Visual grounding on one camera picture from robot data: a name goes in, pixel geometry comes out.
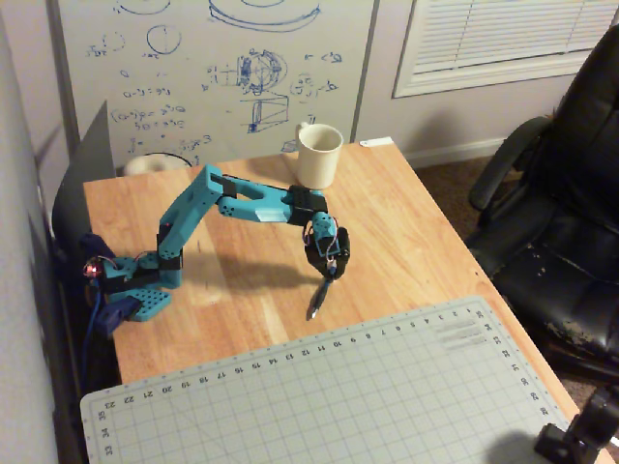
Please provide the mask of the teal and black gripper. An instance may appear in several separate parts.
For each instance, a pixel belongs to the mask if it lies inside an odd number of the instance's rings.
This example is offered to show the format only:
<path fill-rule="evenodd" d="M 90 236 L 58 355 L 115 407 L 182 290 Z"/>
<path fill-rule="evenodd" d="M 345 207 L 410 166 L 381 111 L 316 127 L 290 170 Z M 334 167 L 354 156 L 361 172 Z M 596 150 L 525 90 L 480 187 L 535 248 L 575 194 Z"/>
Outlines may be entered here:
<path fill-rule="evenodd" d="M 334 217 L 325 212 L 315 213 L 304 242 L 308 262 L 325 279 L 343 276 L 350 258 L 350 240 L 347 229 L 339 226 Z"/>

